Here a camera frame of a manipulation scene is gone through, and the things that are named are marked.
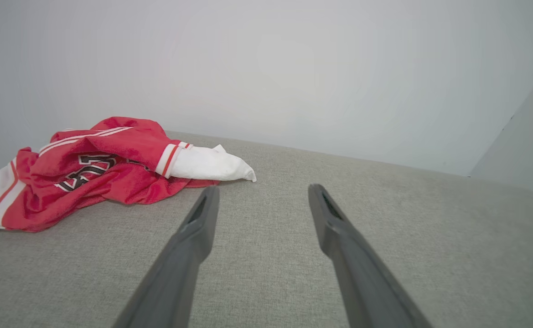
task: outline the gray couch cushion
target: gray couch cushion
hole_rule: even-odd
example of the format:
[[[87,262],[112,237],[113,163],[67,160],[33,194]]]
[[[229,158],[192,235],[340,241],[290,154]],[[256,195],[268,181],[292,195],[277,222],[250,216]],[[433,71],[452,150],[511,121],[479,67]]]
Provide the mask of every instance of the gray couch cushion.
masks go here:
[[[221,143],[258,182],[220,184],[190,327],[347,327],[306,190],[323,184],[436,327],[533,327],[533,193],[391,164]],[[0,231],[0,327],[107,327],[197,199],[105,202],[40,233]]]

